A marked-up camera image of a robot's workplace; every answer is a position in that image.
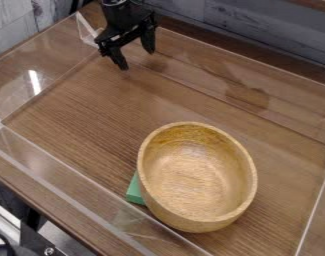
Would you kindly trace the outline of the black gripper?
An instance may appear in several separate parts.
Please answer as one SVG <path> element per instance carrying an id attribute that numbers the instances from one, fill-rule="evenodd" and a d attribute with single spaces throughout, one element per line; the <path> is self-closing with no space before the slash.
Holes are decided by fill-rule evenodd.
<path id="1" fill-rule="evenodd" d="M 155 12 L 135 0 L 99 0 L 106 28 L 95 38 L 102 56 L 110 56 L 121 70 L 129 69 L 121 48 L 141 39 L 149 54 L 155 52 Z"/>

